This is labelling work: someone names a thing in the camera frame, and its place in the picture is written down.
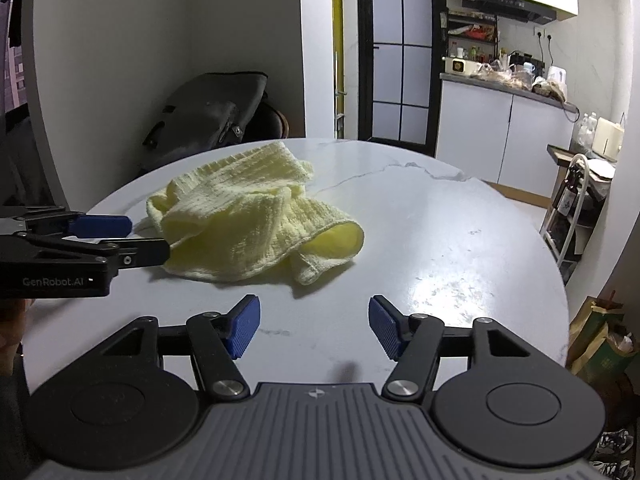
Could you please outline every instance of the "bottle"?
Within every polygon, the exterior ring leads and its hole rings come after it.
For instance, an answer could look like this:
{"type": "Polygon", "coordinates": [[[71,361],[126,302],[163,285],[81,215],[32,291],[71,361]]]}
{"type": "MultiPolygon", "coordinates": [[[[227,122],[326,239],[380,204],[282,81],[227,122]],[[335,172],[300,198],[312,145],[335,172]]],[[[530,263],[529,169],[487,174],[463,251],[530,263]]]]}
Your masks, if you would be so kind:
{"type": "Polygon", "coordinates": [[[590,150],[593,146],[593,139],[596,134],[596,128],[598,127],[598,116],[596,112],[591,112],[590,117],[587,120],[587,130],[584,135],[584,147],[590,150]]]}
{"type": "Polygon", "coordinates": [[[580,121],[575,125],[574,132],[571,137],[572,137],[572,140],[577,144],[580,144],[580,142],[578,141],[578,138],[580,137],[580,129],[586,125],[588,118],[589,118],[589,115],[584,114],[580,119],[580,121]]]}
{"type": "Polygon", "coordinates": [[[560,185],[558,193],[554,197],[554,207],[562,216],[567,216],[578,196],[578,184],[580,183],[580,170],[577,166],[567,172],[566,177],[560,185]]]}

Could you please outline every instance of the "round table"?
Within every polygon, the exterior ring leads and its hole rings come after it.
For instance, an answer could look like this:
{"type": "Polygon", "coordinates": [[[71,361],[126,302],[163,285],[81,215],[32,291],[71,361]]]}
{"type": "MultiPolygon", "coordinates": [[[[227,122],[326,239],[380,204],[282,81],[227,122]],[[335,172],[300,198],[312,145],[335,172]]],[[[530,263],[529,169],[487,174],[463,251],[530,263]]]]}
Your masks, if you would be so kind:
{"type": "MultiPolygon", "coordinates": [[[[424,312],[450,326],[496,319],[564,364],[568,310],[550,251],[515,206],[487,184],[433,158],[357,140],[289,139],[314,165],[310,196],[352,215],[365,232],[353,263],[310,286],[286,272],[240,283],[204,283],[161,267],[121,270],[106,298],[38,300],[24,337],[34,388],[138,316],[160,325],[194,314],[228,312],[245,294],[260,297],[260,328],[236,361],[258,382],[368,382],[380,388],[394,362],[367,321],[369,298],[383,294],[405,314],[424,312]]],[[[145,216],[146,197],[173,177],[252,147],[240,145],[174,162],[127,184],[90,212],[145,216]]],[[[436,384],[462,371],[446,358],[436,384]]],[[[165,367],[194,384],[188,357],[165,367]]]]}

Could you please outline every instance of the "white wall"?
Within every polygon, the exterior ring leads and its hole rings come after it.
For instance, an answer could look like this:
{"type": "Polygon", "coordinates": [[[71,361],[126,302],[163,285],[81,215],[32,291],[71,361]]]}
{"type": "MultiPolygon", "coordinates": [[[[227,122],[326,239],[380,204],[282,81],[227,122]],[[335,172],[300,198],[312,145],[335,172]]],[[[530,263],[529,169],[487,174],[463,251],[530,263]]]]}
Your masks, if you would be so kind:
{"type": "Polygon", "coordinates": [[[344,138],[358,138],[358,0],[342,0],[344,20],[344,138]]]}
{"type": "Polygon", "coordinates": [[[634,23],[631,0],[616,1],[616,40],[614,53],[613,92],[611,95],[611,119],[620,122],[622,114],[629,115],[631,75],[634,49],[634,23]]]}
{"type": "Polygon", "coordinates": [[[300,0],[189,0],[188,6],[192,74],[265,72],[270,102],[289,121],[289,135],[304,137],[300,0]]]}
{"type": "MultiPolygon", "coordinates": [[[[459,7],[461,3],[462,0],[447,0],[449,7],[459,7]]],[[[578,0],[578,10],[574,18],[547,25],[499,18],[500,47],[541,59],[534,28],[544,30],[542,48],[549,67],[546,35],[551,34],[554,64],[567,72],[569,101],[582,113],[593,111],[617,122],[626,109],[630,88],[630,76],[623,75],[630,56],[629,35],[625,34],[630,30],[629,6],[625,7],[624,0],[578,0]]]]}
{"type": "MultiPolygon", "coordinates": [[[[551,34],[556,66],[567,72],[568,99],[581,112],[611,117],[616,44],[616,0],[578,0],[578,16],[543,28],[551,34]]],[[[540,59],[533,24],[499,20],[500,46],[508,52],[524,50],[540,59]]],[[[545,63],[550,66],[546,34],[542,37],[545,63]]]]}
{"type": "Polygon", "coordinates": [[[42,119],[71,208],[89,209],[135,176],[154,114],[188,76],[185,9],[186,0],[34,0],[42,119]]]}
{"type": "Polygon", "coordinates": [[[300,0],[307,137],[334,138],[332,0],[300,0]]]}
{"type": "Polygon", "coordinates": [[[566,285],[571,316],[578,311],[585,297],[601,293],[608,297],[610,290],[616,290],[617,301],[640,304],[640,226],[636,227],[640,212],[640,0],[631,0],[631,8],[633,72],[625,140],[605,207],[582,259],[566,285]],[[621,258],[623,250],[626,251],[624,259],[621,258]]]}

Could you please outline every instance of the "range hood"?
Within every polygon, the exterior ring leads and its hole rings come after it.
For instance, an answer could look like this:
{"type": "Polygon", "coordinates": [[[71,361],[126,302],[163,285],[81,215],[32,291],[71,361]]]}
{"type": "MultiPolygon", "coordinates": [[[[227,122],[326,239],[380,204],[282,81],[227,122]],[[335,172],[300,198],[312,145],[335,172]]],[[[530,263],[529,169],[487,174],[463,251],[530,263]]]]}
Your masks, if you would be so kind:
{"type": "Polygon", "coordinates": [[[540,25],[546,25],[558,17],[555,9],[530,0],[462,0],[462,6],[540,25]]]}

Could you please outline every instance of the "yellow towel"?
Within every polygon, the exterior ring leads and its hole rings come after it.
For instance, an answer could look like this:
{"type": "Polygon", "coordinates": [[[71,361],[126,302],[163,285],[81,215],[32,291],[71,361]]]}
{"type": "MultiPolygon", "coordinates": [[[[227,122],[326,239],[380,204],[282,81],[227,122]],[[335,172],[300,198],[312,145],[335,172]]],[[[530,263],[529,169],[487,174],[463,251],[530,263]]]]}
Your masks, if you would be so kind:
{"type": "Polygon", "coordinates": [[[364,231],[339,209],[305,196],[312,176],[311,163],[272,142],[174,178],[146,201],[171,244],[164,268],[234,282],[288,258],[295,279],[308,285],[351,260],[364,231]]]}

